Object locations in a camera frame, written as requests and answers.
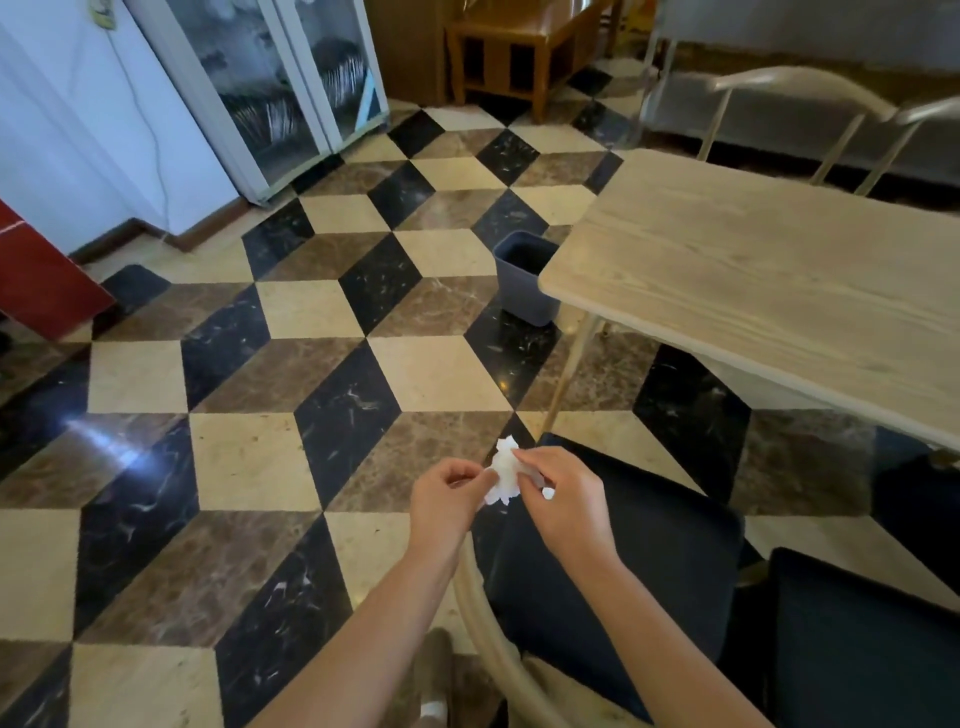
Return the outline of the person's right hand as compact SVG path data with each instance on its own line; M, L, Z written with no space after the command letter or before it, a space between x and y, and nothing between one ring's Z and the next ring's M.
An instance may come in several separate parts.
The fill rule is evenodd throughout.
M556 492L544 504L525 504L548 550L573 575L588 567L618 563L604 485L567 449L516 449L520 462L536 468Z

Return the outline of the person's left hand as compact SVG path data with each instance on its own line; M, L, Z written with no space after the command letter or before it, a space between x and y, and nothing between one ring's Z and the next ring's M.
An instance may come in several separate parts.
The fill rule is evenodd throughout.
M452 564L484 501L462 499L455 485L473 479L486 467L447 457L414 481L410 502L408 549L431 562Z

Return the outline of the white tissue paper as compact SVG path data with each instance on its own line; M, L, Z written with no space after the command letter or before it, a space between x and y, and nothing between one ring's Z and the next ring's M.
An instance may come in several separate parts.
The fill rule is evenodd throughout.
M521 494L520 475L530 479L546 501L553 499L556 490L547 484L543 474L535 467L517 459L515 450L518 448L519 444L513 436L497 440L495 452L487 468L488 471L496 473L497 482L486 493L484 504L510 504L511 500Z

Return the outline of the person's left forearm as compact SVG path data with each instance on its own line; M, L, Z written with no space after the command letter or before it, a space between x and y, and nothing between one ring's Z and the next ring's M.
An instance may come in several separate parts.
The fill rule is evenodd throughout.
M246 728L377 728L450 584L456 550L411 543Z

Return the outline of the person's right forearm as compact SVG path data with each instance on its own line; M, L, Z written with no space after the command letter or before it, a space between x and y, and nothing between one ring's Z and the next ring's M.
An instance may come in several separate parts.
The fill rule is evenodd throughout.
M603 626L655 728L774 728L616 552L576 547L557 557Z

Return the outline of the dark cushioned wooden chair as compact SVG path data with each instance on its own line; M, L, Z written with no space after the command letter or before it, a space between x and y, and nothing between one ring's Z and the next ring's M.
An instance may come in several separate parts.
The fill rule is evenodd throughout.
M568 450L599 477L622 563L717 665L738 586L743 518L700 491L581 443L550 433L539 443ZM600 621L550 554L521 497L504 506L488 572L468 534L453 589L465 630L505 698L509 727L653 724Z
M729 644L775 728L960 728L960 613L778 547Z

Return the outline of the person's shoe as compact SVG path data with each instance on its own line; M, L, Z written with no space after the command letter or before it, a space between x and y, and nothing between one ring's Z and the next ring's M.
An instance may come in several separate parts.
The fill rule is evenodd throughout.
M453 643L450 632L432 628L413 661L418 715L411 728L450 728Z

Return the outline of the grey plastic waste bin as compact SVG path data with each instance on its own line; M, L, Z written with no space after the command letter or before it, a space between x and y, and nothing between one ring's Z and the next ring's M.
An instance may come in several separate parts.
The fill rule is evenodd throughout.
M522 229L512 231L494 246L502 310L533 327L553 323L560 301L540 289L539 276L559 248L558 244Z

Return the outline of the light wooden table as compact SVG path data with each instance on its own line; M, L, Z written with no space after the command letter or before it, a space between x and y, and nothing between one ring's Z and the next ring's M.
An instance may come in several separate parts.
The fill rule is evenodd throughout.
M960 453L960 217L637 149L538 285Z

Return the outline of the brown wooden bench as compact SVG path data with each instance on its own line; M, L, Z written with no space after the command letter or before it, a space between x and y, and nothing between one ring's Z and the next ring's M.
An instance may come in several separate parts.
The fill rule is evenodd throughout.
M456 105L469 92L529 102L534 124L548 99L595 58L602 18L603 54L616 46L625 0L474 0L444 25Z

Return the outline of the white glass-door cabinet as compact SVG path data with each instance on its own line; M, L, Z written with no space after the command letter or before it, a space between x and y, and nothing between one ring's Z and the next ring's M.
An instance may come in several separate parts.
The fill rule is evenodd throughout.
M124 4L250 203L389 121L363 0Z

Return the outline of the red cabinet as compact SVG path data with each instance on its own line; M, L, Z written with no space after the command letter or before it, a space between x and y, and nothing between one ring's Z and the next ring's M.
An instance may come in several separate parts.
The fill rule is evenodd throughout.
M72 334L115 298L0 199L0 313L48 341Z

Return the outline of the grey sofa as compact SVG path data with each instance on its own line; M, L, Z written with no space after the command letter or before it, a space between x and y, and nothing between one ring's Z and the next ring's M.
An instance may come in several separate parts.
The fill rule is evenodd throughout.
M633 137L648 130L960 188L960 90L875 90L855 72L960 77L960 0L657 0Z

